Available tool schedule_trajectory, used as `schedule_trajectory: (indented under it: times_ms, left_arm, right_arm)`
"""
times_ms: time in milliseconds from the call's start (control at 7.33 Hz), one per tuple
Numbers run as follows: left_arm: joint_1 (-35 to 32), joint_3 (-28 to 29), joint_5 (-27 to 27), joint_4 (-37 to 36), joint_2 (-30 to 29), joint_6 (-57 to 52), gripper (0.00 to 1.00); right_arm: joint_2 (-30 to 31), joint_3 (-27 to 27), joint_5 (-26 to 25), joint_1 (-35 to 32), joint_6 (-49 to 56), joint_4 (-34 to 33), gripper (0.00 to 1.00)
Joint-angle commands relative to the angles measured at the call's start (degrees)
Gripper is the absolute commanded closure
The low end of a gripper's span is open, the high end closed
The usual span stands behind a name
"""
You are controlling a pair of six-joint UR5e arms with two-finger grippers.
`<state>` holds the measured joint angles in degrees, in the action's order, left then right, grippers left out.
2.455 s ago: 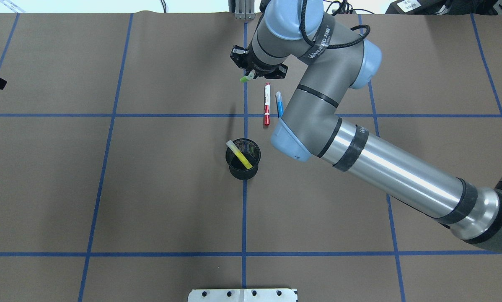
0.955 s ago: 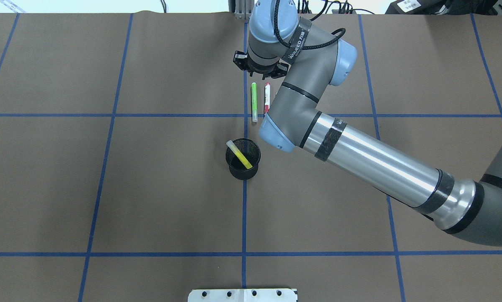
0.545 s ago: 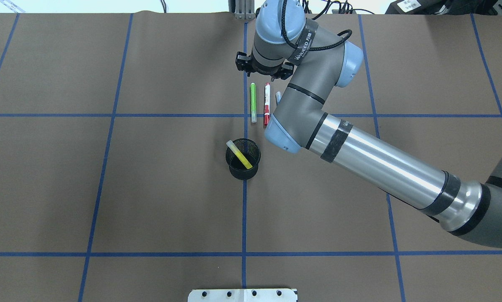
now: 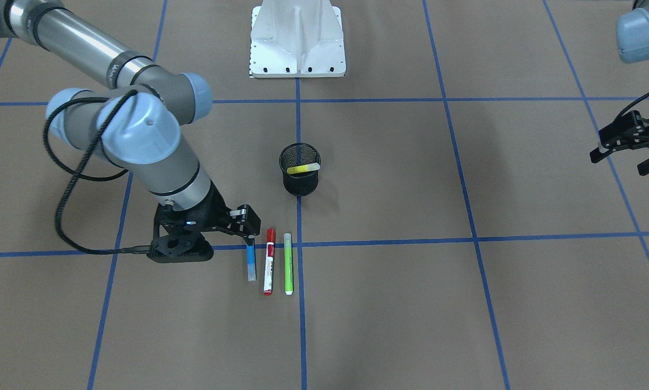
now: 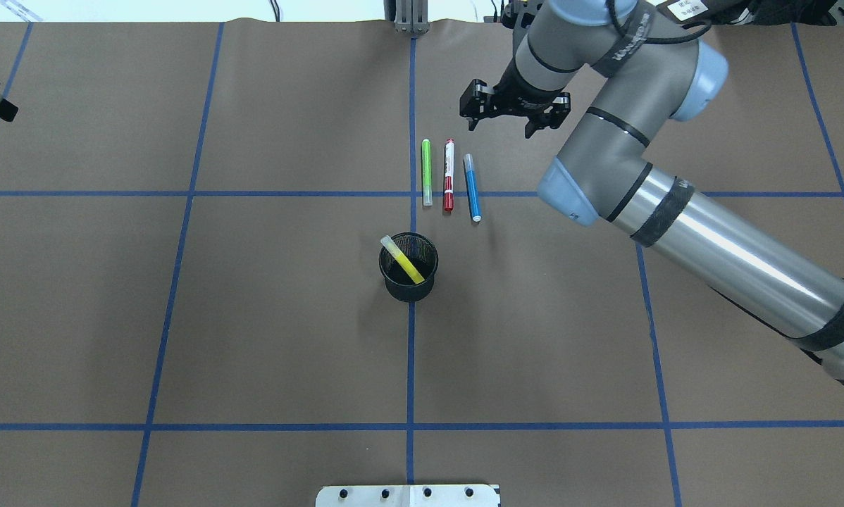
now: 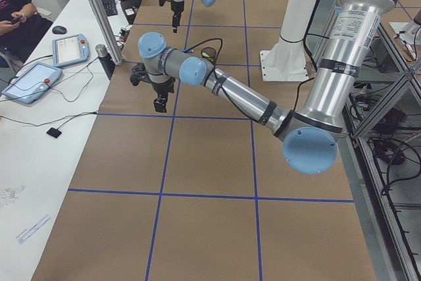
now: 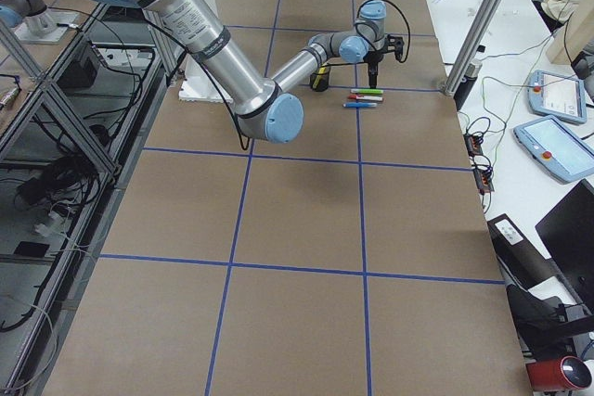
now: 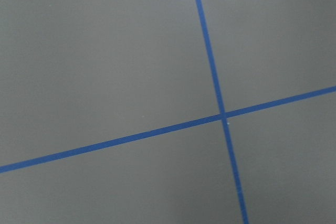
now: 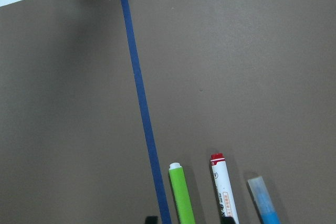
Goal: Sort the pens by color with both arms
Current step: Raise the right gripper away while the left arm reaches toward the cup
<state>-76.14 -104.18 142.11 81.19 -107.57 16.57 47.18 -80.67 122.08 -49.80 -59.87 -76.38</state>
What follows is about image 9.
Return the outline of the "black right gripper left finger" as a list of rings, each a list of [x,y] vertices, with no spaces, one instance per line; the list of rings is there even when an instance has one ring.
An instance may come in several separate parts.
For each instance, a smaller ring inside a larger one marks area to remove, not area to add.
[[[158,224],[158,216],[146,216],[145,224]]]

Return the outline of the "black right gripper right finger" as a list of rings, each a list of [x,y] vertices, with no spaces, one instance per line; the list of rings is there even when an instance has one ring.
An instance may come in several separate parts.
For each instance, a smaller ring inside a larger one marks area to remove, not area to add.
[[[221,224],[235,224],[233,217],[221,217]]]

